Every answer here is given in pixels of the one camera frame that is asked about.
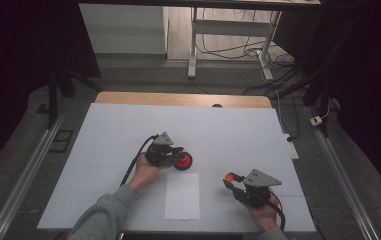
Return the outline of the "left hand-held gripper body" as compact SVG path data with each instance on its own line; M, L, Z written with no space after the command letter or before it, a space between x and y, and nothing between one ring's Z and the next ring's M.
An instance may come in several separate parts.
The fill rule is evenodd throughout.
M173 147L173 141L166 131L155 137L145 153L148 162L156 167L174 164L177 155L178 149Z

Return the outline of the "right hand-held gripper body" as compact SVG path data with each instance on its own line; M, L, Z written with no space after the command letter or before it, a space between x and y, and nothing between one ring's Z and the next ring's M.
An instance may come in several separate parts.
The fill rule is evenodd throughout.
M236 200L252 208L264 206L271 198L270 186L281 185L282 182L260 170L253 169L242 182L245 186L245 195Z

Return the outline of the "round red ink pad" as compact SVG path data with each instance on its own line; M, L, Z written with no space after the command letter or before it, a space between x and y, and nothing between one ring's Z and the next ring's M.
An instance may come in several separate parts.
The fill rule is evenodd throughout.
M192 166L192 163L192 156L188 152L184 152L183 157L175 162L174 167L180 171L185 171Z

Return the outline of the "person's right hand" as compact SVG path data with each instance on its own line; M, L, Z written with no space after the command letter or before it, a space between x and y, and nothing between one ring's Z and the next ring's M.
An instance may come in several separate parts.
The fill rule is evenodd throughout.
M247 204L244 207L249 211L254 223L261 232L266 232L277 226L277 212L270 206L252 208Z

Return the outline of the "person's left hand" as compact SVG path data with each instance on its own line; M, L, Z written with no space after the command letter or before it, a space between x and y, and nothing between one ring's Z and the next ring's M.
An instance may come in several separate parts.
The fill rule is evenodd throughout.
M161 171L161 168L152 166L144 154L140 154L136 162L135 173L128 185L136 192L142 190Z

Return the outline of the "large white table cover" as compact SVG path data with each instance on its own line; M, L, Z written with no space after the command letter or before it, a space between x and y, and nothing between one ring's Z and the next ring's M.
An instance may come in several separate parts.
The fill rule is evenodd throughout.
M163 171L143 189L130 209L125 231L254 233L257 227L250 214L223 184L227 173L247 175L253 169L282 182L273 190L283 205L286 230L313 230L274 109L98 103L87 112L39 228L72 228L100 196L118 189L143 142L164 131L191 154L193 164L187 171ZM200 218L167 220L167 176L191 173L199 175Z

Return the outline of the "white paper sheet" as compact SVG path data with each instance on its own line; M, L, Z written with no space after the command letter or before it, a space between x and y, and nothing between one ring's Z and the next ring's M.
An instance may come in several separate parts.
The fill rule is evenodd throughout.
M167 220L197 220L200 218L198 174L169 174L165 199Z

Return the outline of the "wooden table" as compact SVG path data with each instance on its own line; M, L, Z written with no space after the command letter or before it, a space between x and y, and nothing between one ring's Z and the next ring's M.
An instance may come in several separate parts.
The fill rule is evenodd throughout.
M143 93L143 92L100 92L95 100L102 104L136 104L159 106L197 106L224 108L271 108L265 96Z

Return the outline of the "white power strip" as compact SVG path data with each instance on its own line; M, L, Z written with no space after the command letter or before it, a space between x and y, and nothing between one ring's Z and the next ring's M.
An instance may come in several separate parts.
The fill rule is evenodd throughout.
M284 138L287 142L287 145L288 145L288 149L289 149L289 154L290 154L290 157L293 159L293 160L296 160L299 158L299 155L297 153L297 150L295 148L295 145L293 144L293 138L289 135L289 134L284 134Z

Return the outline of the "dark floor plate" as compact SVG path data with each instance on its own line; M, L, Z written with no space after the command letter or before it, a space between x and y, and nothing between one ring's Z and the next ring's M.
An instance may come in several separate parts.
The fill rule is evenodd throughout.
M65 153L71 143L73 133L73 130L59 130L52 141L49 151Z

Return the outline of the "black metal stand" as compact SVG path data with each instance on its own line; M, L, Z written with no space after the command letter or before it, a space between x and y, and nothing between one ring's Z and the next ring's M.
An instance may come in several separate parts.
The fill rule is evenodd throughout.
M313 106L317 100L320 100L320 118L322 123L319 124L320 131L325 137L328 136L327 131L327 117L329 113L329 99L330 99L330 72L331 72L332 60L324 59L318 69L311 75L305 77L295 85L279 91L274 99L278 100L285 97L302 87L308 87L302 97L302 103L304 106Z
M51 129L58 118L57 91L60 90L64 97L72 98L75 96L76 90L72 84L72 80L76 79L90 89L100 93L103 88L95 82L85 77L83 74L72 69L57 69L52 72L48 81L49 94L49 120L47 128Z

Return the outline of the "white cabinet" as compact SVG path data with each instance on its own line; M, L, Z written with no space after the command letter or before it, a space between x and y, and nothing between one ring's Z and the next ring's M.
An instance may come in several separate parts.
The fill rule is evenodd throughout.
M96 53L167 53L167 7L81 3L79 8Z

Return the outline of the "aluminium floor rail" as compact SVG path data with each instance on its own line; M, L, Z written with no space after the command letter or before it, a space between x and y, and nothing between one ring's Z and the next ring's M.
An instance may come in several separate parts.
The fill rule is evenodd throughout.
M65 119L65 110L62 110L53 125L44 131L35 150L29 158L19 179L10 192L7 200L0 210L0 240L3 240L26 193L28 192L36 173L38 172L48 150Z
M379 234L369 216L364 204L357 195L353 184L348 177L343 165L340 162L340 159L330 142L328 137L325 137L324 134L318 127L311 125L315 131L315 135L320 143L323 152L330 164L330 167L336 177L341 191L346 199L348 206L352 211L352 215L357 222L357 225L364 237L365 240L380 240Z

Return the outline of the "white desk frame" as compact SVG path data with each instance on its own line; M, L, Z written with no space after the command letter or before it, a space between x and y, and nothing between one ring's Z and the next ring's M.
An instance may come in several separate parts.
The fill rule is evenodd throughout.
M266 42L258 60L263 67L263 73L269 79L271 71L266 64L266 53L275 32L279 16L284 11L316 12L323 4L320 0L78 0L85 4L102 5L134 5L134 6L162 6L162 7L190 7L191 15L191 46L188 63L188 78L196 76L196 36L230 35L265 37ZM269 23L237 22L226 20L198 19L199 8L240 9L240 10L267 10L273 12Z

